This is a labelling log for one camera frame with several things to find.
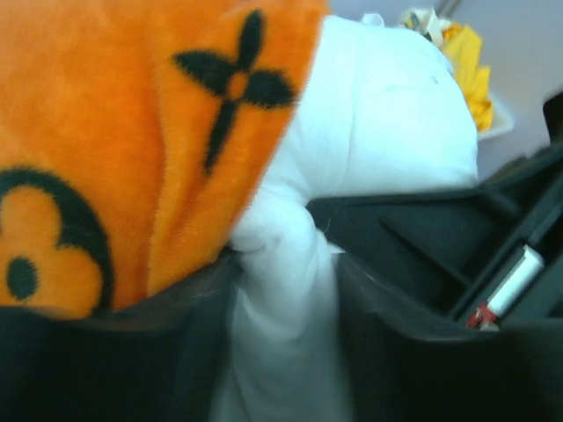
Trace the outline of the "orange monogram pillowcase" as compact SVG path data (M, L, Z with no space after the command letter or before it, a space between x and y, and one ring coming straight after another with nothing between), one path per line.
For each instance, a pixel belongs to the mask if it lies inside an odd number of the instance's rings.
M213 262L325 1L4 1L1 303L82 318Z

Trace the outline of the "white pillow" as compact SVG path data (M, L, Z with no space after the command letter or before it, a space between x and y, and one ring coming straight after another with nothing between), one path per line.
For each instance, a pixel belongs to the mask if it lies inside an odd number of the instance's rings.
M327 17L309 81L231 234L243 276L214 421L349 421L336 255L307 205L477 182L478 135L418 33Z

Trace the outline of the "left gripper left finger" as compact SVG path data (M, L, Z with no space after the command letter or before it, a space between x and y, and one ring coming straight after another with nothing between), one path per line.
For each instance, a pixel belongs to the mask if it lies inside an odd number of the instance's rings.
M206 421L227 351L235 253L135 306L57 320L1 310L4 421Z

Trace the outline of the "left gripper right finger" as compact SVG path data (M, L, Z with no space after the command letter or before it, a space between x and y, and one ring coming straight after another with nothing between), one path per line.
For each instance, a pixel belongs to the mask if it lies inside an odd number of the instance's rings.
M562 418L562 146L472 189L309 205L357 421Z

